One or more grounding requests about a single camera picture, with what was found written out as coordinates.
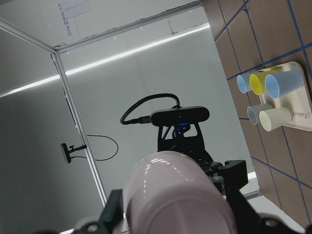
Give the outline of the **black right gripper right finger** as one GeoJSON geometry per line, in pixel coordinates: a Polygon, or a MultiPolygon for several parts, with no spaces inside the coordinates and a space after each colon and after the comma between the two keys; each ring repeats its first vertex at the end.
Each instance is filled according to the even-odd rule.
{"type": "Polygon", "coordinates": [[[296,234],[277,216],[257,213],[238,189],[227,189],[226,200],[231,207],[239,234],[296,234]]]}

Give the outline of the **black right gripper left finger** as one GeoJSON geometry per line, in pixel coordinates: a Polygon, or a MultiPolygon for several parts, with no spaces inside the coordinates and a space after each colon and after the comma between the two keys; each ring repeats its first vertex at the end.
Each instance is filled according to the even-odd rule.
{"type": "Polygon", "coordinates": [[[72,234],[121,234],[124,221],[122,189],[112,190],[107,203],[96,221],[89,221],[72,234]]]}

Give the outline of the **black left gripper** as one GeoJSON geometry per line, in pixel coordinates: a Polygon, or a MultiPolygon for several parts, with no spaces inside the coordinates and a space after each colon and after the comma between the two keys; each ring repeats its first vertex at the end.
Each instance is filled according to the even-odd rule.
{"type": "Polygon", "coordinates": [[[157,151],[174,151],[182,153],[193,159],[204,171],[212,171],[210,180],[222,195],[226,189],[240,190],[248,184],[247,164],[245,160],[228,160],[224,165],[214,162],[210,154],[205,150],[203,135],[198,123],[194,124],[195,136],[184,136],[191,129],[188,123],[176,124],[172,132],[172,138],[166,136],[170,131],[169,126],[163,134],[163,126],[158,129],[157,151]]]}

